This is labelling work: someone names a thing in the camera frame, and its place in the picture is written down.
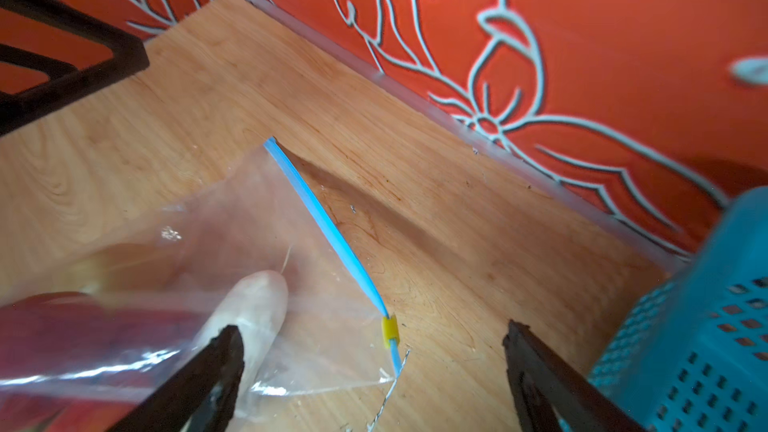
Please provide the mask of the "white radish with leaves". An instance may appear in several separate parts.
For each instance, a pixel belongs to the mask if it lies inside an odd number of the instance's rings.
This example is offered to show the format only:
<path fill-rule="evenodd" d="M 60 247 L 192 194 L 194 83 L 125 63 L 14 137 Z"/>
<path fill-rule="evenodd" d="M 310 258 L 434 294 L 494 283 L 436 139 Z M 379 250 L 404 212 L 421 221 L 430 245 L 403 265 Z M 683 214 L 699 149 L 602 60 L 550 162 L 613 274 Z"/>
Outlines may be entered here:
<path fill-rule="evenodd" d="M 285 320 L 288 288 L 284 276 L 264 270 L 241 279 L 226 295 L 195 337 L 207 345 L 226 326 L 236 326 L 244 346 L 244 371 L 238 397 L 248 394 Z"/>

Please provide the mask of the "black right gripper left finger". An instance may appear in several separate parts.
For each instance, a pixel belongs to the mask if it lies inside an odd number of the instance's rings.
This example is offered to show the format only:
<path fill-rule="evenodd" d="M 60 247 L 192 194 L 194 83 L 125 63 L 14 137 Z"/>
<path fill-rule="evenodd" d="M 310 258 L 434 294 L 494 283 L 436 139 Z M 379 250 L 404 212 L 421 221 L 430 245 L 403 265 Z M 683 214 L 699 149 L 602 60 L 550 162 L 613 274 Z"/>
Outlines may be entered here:
<path fill-rule="evenodd" d="M 244 372 L 239 329 L 228 325 L 112 431 L 224 431 Z"/>

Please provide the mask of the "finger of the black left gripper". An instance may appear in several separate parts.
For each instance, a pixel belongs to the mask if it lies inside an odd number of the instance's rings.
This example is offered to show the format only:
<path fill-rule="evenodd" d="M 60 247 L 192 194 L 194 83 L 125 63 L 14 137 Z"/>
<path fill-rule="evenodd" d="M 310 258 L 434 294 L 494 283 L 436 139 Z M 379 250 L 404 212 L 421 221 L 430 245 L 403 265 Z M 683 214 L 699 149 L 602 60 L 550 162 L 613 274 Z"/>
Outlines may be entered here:
<path fill-rule="evenodd" d="M 140 38 L 58 0 L 1 0 L 1 133 L 148 66 Z"/>

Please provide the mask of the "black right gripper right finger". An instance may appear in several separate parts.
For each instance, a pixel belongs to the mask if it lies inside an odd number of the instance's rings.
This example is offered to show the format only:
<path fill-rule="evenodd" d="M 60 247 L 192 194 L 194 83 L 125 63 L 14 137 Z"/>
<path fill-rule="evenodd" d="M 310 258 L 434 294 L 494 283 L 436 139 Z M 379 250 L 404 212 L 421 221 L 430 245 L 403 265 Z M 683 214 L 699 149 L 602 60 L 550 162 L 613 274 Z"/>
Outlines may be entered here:
<path fill-rule="evenodd" d="M 643 427 L 540 340 L 511 320 L 503 339 L 507 379 L 523 431 L 641 431 Z"/>

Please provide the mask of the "clear zip top bag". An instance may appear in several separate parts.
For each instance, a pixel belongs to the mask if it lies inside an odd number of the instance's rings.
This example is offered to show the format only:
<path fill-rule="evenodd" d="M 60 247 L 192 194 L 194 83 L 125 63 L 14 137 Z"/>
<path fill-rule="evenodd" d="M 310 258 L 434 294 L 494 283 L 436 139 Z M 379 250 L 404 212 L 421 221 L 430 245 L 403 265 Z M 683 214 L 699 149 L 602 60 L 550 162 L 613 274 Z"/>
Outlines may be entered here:
<path fill-rule="evenodd" d="M 269 421 L 290 398 L 393 390 L 397 321 L 277 140 L 224 180 L 1 293 L 1 427 L 106 431 Z"/>

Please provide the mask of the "red fruit front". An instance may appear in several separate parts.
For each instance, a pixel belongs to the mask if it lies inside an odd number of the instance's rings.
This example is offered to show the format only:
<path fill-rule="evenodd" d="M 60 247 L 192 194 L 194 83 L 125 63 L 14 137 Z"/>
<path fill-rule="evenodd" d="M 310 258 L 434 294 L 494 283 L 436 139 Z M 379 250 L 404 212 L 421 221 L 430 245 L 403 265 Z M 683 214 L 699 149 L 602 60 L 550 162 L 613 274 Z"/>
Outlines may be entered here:
<path fill-rule="evenodd" d="M 190 311 L 113 308 L 81 292 L 2 306 L 2 430 L 109 429 L 137 402 L 96 387 L 157 387 L 202 322 Z"/>

